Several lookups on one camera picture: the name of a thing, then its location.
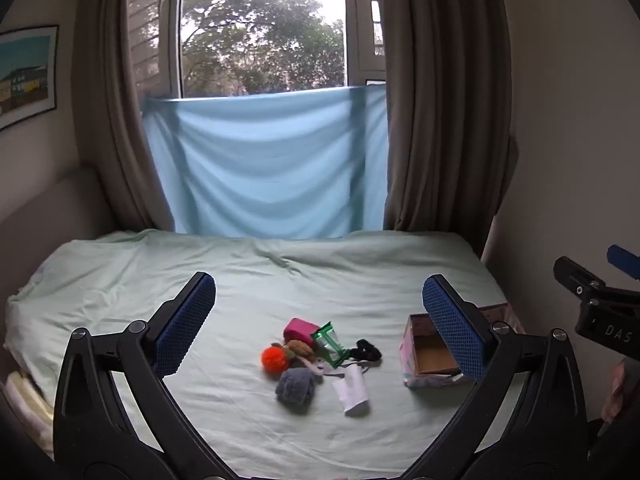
bolt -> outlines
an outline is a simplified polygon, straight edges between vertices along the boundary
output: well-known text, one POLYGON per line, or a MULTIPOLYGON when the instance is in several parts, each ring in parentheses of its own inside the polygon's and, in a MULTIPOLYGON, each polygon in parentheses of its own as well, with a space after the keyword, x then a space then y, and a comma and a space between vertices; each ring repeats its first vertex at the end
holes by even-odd
POLYGON ((86 335, 86 329, 85 328, 76 328, 71 333, 71 339, 82 339, 85 335, 86 335))
POLYGON ((129 332, 133 333, 133 334, 137 334, 139 332, 142 332, 145 329, 146 323, 144 321, 132 321, 129 326, 127 327, 127 329, 129 330, 129 332))
POLYGON ((554 330, 554 337, 558 339, 558 341, 564 341, 566 339, 566 332, 560 328, 556 328, 554 330))
POLYGON ((493 329, 495 333, 505 335, 510 330, 510 327, 505 322, 498 321, 494 323, 493 329))

folded blanket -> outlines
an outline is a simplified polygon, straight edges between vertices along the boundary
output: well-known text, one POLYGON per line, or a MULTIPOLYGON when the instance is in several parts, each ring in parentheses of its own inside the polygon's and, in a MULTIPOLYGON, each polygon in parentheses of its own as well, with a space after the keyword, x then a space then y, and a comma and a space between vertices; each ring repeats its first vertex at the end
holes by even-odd
POLYGON ((10 373, 4 395, 27 434, 53 459, 53 408, 37 392, 27 374, 10 373))

person's hand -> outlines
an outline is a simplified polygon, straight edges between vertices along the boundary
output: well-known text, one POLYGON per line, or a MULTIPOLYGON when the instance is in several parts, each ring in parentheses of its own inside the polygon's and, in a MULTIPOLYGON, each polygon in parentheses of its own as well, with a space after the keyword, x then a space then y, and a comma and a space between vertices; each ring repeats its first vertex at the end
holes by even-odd
POLYGON ((611 390, 602 407, 600 416, 604 422, 613 422, 622 410, 624 401, 622 396, 622 384, 625 382, 625 363, 619 362, 611 371, 611 390))

orange fluffy ball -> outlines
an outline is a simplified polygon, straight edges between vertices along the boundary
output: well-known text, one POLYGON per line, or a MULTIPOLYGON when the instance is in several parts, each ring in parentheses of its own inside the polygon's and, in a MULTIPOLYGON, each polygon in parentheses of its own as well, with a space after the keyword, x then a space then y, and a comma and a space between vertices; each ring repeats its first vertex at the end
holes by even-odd
POLYGON ((265 349, 260 356, 260 361, 264 369, 273 375, 280 375, 289 368, 289 360, 282 348, 270 346, 265 349))

window frame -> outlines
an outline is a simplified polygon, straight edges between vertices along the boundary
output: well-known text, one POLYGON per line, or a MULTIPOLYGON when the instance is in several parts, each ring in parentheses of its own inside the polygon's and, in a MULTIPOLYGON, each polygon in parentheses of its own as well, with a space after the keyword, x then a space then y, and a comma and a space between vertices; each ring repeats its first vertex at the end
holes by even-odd
MULTIPOLYGON (((160 81, 149 93, 167 98, 184 96, 180 21, 182 0, 160 0, 158 69, 160 81)), ((345 0, 345 62, 348 86, 386 80, 385 57, 374 50, 371 0, 345 0)))

